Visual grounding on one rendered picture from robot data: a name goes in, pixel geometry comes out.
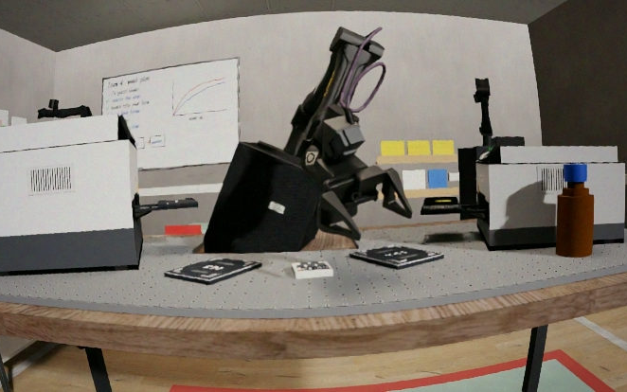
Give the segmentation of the brown bottle with blue cap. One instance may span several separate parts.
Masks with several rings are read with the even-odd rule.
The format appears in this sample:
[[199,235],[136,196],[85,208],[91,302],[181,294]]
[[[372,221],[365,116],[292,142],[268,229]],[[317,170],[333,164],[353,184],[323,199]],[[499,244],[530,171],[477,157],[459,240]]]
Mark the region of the brown bottle with blue cap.
[[556,255],[583,258],[592,255],[594,195],[589,194],[587,164],[564,165],[563,194],[557,195]]

